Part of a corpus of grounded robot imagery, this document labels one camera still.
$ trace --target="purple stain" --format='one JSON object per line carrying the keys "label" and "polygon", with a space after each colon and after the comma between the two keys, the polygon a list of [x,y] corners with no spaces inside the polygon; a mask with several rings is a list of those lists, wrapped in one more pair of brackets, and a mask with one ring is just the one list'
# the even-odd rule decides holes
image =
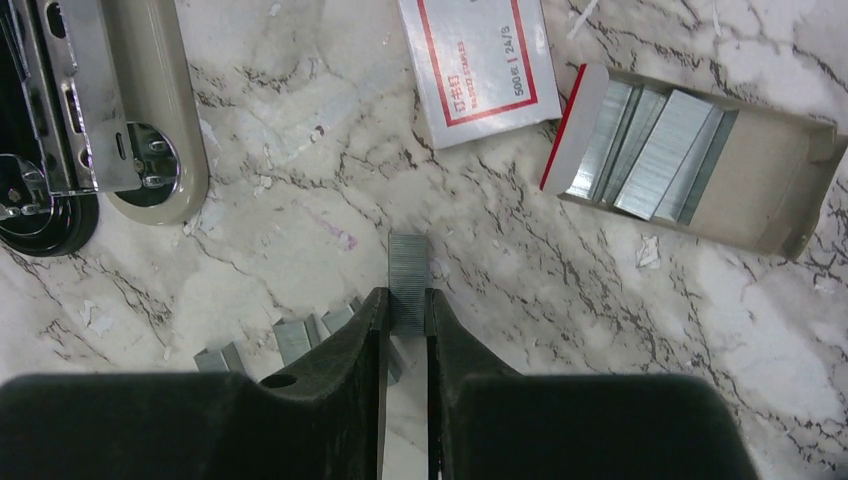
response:
{"label": "purple stain", "polygon": [[324,217],[312,211],[311,208],[307,207],[306,205],[300,203],[297,200],[292,203],[302,208],[303,211],[306,212],[306,214],[312,218],[312,220],[315,220],[315,223],[321,225],[322,227],[324,227],[324,230],[330,233],[330,235],[336,237],[339,240],[339,244],[342,246],[342,250],[349,252],[356,248],[356,246],[359,244],[359,240],[357,240],[356,237],[328,222],[324,219]]}

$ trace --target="red border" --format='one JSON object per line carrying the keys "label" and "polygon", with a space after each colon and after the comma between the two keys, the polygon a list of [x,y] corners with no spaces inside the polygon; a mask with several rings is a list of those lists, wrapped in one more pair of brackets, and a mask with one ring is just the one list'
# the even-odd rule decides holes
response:
{"label": "red border", "polygon": [[568,117],[571,115],[571,109],[574,107],[574,101],[577,99],[577,90],[580,88],[580,82],[583,80],[583,72],[586,71],[586,64],[580,65],[580,70],[577,72],[577,80],[574,81],[574,88],[571,89],[571,95],[568,97],[568,106],[565,107],[565,113],[562,116],[562,122],[559,124],[557,138],[554,140],[554,146],[551,148],[551,156],[548,158],[548,166],[545,167],[545,174],[542,175],[542,183],[539,188],[545,189],[545,182],[548,181],[548,174],[551,173],[551,167],[554,164],[554,157],[559,150],[559,142],[562,141],[562,134],[565,133],[565,124],[568,123]]}
{"label": "red border", "polygon": [[424,0],[418,0],[418,12],[421,14],[421,22],[424,24],[424,37],[427,40],[427,49],[430,52],[430,62],[433,64],[433,73],[436,76],[436,86],[439,88],[439,100],[442,102],[442,111],[444,111],[445,123],[447,123],[448,127],[473,122],[474,120],[491,117],[492,115],[508,112],[528,105],[534,105],[539,102],[539,99],[536,97],[536,83],[533,82],[533,71],[530,69],[530,57],[527,54],[527,44],[524,41],[524,26],[521,23],[521,13],[518,11],[518,0],[511,0],[511,3],[512,17],[513,20],[515,20],[515,33],[518,37],[518,46],[521,49],[521,60],[524,62],[524,73],[527,76],[527,88],[530,90],[530,98],[517,103],[511,103],[502,107],[475,113],[474,115],[454,119],[451,118],[450,109],[448,108],[448,97],[447,94],[445,94],[445,85],[442,81],[442,71],[439,68],[439,58],[436,56],[436,46],[433,44],[433,33],[430,31],[430,21],[427,18],[427,9],[424,7]]}

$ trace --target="marble tabletop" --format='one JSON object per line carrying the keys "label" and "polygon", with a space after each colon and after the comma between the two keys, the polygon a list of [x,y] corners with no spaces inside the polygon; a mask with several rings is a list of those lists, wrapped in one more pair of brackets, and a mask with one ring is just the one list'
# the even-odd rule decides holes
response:
{"label": "marble tabletop", "polygon": [[[589,3],[543,1],[564,98],[580,63],[602,62],[848,128],[843,0],[600,0],[569,39]],[[193,370],[231,340],[262,377],[280,367],[274,322],[384,285],[388,232],[418,231],[433,284],[517,370],[695,375],[762,478],[846,478],[848,165],[809,250],[757,256],[542,194],[555,122],[434,151],[396,0],[178,10],[203,210],[151,228],[104,198],[80,253],[0,253],[2,379]],[[386,478],[420,479],[424,352],[401,347]]]}

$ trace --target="white marble countertop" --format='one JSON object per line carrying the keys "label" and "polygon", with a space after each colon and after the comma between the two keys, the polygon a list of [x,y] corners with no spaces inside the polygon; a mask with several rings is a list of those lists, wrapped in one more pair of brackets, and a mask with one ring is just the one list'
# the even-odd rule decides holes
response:
{"label": "white marble countertop", "polygon": [[[563,96],[603,62],[848,127],[842,0],[600,0],[568,40],[588,3],[543,2]],[[696,375],[764,479],[845,478],[846,165],[809,251],[760,257],[543,195],[553,123],[434,152],[395,0],[178,6],[209,198],[163,228],[103,199],[79,254],[0,254],[3,379],[193,370],[233,339],[262,377],[280,367],[275,321],[384,285],[389,230],[417,230],[434,285],[519,371]],[[637,268],[653,236],[659,258]],[[403,480],[426,471],[423,351],[405,346],[386,465]]]}

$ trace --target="cardboard box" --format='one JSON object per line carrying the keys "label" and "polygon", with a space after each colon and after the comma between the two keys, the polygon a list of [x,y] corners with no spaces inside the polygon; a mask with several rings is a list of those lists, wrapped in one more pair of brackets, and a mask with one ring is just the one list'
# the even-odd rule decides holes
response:
{"label": "cardboard box", "polygon": [[400,0],[433,146],[560,118],[539,0]]}
{"label": "cardboard box", "polygon": [[739,111],[690,224],[657,218],[651,223],[761,254],[795,259],[803,252],[848,148],[848,137],[838,135],[829,123],[601,65],[580,68],[542,178],[543,191],[614,211],[564,193],[577,174],[610,79],[669,92],[682,90]]}

